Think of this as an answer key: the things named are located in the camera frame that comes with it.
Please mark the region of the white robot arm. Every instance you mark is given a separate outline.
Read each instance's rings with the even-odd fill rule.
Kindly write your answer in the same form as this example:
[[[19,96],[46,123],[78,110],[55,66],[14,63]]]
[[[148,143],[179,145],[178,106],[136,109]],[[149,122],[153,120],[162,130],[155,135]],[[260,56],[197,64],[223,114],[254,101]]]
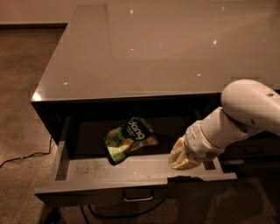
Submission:
[[[255,80],[236,80],[220,96],[221,105],[194,122],[173,145],[174,170],[192,169],[222,154],[226,147],[260,132],[280,136],[280,95]]]

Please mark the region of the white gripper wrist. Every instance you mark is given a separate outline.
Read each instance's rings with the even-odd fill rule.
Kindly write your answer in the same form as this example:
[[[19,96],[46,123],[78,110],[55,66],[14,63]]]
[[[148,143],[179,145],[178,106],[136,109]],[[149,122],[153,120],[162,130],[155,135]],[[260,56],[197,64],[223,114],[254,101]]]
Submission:
[[[199,166],[198,163],[217,158],[223,148],[214,146],[202,130],[202,121],[198,120],[186,129],[185,136],[173,145],[168,157],[169,167],[173,170],[189,170]]]

